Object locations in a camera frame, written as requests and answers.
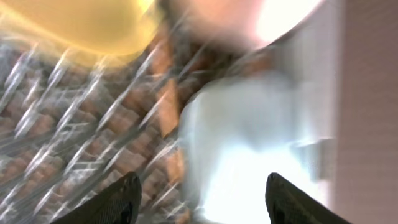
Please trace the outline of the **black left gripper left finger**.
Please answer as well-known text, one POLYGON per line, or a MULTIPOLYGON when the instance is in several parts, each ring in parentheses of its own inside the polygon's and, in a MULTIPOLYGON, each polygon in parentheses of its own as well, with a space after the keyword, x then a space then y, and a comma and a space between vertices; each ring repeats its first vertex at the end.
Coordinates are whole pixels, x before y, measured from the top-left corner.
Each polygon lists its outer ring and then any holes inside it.
POLYGON ((52 224, 135 224, 142 198, 139 176, 128 172, 52 224))

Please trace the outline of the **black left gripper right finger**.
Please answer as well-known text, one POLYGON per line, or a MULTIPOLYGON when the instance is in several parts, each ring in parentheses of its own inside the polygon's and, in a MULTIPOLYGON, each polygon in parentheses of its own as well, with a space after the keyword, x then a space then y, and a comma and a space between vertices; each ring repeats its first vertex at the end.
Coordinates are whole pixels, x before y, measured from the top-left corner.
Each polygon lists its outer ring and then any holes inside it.
POLYGON ((276 172, 267 178, 265 201, 271 224, 349 224, 276 172))

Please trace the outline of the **light blue bowl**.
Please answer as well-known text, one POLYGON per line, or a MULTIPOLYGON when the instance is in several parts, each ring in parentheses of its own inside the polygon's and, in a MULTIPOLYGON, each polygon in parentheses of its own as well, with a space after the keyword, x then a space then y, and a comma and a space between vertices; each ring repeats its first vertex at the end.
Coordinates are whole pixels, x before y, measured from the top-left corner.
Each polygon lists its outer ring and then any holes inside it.
POLYGON ((293 81, 277 72, 222 78, 183 109, 184 196, 195 223, 268 223, 266 182, 276 172, 320 203, 320 141, 298 120, 293 81))

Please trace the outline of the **yellow round plate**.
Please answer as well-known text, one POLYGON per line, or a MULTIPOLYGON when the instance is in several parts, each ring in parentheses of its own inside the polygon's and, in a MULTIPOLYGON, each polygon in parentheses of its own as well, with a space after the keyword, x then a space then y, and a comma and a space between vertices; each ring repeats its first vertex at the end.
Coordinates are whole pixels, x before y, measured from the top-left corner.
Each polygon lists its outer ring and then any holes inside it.
POLYGON ((1 33, 49 59, 69 53, 85 67, 107 57, 134 60, 156 35, 162 11, 153 0, 1 0, 1 33))

